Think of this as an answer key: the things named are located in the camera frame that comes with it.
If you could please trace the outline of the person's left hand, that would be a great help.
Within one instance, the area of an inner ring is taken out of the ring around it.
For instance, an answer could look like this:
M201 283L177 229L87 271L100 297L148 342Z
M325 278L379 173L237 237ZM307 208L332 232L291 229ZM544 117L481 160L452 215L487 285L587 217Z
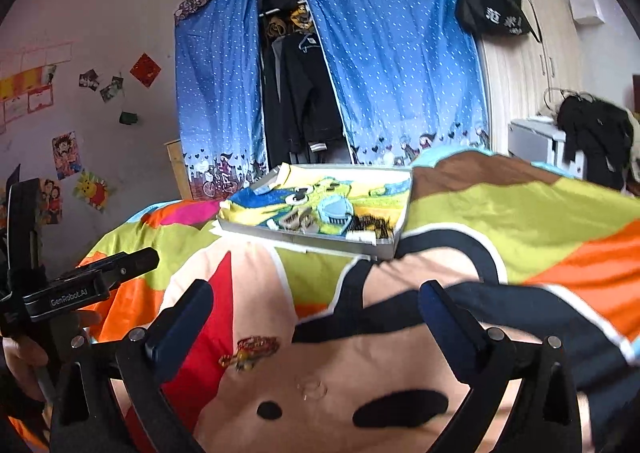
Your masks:
M6 368L17 386L29 399L43 402L46 398L38 383L37 369L48 364L46 351L28 336L3 337L1 346Z

